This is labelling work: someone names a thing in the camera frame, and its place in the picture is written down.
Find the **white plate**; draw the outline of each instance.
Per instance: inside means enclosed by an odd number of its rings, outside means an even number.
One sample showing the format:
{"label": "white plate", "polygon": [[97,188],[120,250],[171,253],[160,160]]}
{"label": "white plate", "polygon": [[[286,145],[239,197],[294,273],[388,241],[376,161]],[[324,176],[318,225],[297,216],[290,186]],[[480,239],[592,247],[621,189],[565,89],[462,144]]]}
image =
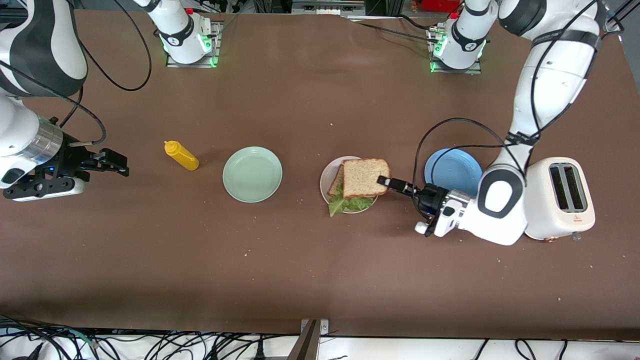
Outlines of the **white plate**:
{"label": "white plate", "polygon": [[[320,175],[320,193],[322,194],[322,197],[327,204],[329,204],[329,201],[331,201],[331,197],[327,195],[327,192],[331,188],[331,184],[333,183],[335,176],[338,174],[338,169],[340,168],[340,165],[342,165],[342,162],[344,160],[359,160],[359,159],[360,158],[357,156],[343,156],[341,158],[337,158],[336,160],[333,160],[332,162],[329,163],[329,165],[327,165],[324,168],[324,170],[322,171],[322,175]],[[373,199],[374,204],[376,203],[376,200],[378,200],[377,196],[375,199]],[[352,211],[349,209],[345,209],[343,213],[358,214],[367,210],[368,208],[361,211]]]}

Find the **sandwich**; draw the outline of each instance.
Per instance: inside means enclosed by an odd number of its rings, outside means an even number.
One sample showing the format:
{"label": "sandwich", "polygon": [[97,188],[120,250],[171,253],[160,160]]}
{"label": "sandwich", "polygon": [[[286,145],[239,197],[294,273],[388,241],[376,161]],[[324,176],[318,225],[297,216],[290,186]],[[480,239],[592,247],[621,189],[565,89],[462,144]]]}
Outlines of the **sandwich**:
{"label": "sandwich", "polygon": [[378,184],[379,176],[391,177],[389,164],[383,159],[345,160],[327,192],[331,197],[329,215],[370,208],[377,196],[388,191]]}

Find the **white floor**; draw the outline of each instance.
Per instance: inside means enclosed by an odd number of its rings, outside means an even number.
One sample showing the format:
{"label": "white floor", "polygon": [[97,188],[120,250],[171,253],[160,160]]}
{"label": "white floor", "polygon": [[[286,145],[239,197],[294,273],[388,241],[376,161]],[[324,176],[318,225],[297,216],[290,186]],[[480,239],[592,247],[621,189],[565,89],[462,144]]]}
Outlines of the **white floor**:
{"label": "white floor", "polygon": [[[139,336],[119,336],[121,340],[134,340]],[[183,336],[177,342],[189,341],[192,336]],[[247,336],[245,339],[257,339],[256,336]],[[214,338],[210,338],[204,344],[188,347],[193,353],[183,351],[171,356],[171,360],[202,359],[204,354],[211,349]],[[291,351],[296,337],[287,336],[266,340],[264,351],[266,356],[287,356]],[[113,338],[110,343],[116,348],[121,360],[143,360],[148,351],[158,342],[157,338],[143,338],[130,342],[119,342]],[[562,341],[528,341],[535,356],[539,360],[558,359],[563,346]],[[40,343],[40,340],[29,341],[27,337],[11,341],[0,348],[0,359],[15,359],[20,356],[28,356]],[[59,340],[59,343],[67,350],[69,356],[76,355],[75,347],[68,340]],[[473,359],[483,340],[456,340],[456,339],[396,339],[396,338],[321,338],[318,360],[331,360],[344,357],[345,360],[470,360]],[[100,342],[104,350],[98,350],[100,359],[109,359],[104,352],[115,357],[103,342]],[[223,360],[225,354],[241,346],[237,342],[228,346],[219,357]],[[242,354],[240,359],[251,360],[255,356],[255,345]],[[164,348],[158,356],[149,359],[164,359],[176,349],[175,345]],[[527,349],[521,346],[522,352],[529,356]],[[234,352],[227,359],[235,359],[239,352]],[[93,360],[95,357],[87,346],[81,351],[82,358]],[[564,360],[638,360],[640,358],[640,343],[618,343],[603,341],[570,341]],[[53,346],[45,343],[38,360],[59,360],[60,356]],[[514,347],[513,340],[491,340],[484,348],[480,359],[486,360],[517,360],[522,358]]]}

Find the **light green plate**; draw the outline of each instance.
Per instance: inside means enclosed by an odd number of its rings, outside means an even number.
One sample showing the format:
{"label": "light green plate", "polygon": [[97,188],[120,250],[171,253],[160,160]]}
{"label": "light green plate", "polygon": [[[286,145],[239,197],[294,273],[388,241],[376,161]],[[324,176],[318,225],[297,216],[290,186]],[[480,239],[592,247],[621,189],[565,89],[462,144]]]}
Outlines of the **light green plate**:
{"label": "light green plate", "polygon": [[282,165],[276,154],[263,147],[245,147],[231,155],[222,172],[229,195],[242,202],[260,202],[278,190]]}

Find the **red object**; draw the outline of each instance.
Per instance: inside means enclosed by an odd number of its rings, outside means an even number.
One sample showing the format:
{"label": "red object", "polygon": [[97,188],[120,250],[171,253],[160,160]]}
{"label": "red object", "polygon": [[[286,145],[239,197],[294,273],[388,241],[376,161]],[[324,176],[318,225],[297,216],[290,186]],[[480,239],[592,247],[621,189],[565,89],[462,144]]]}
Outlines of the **red object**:
{"label": "red object", "polygon": [[422,9],[428,12],[450,13],[460,6],[460,0],[422,0]]}

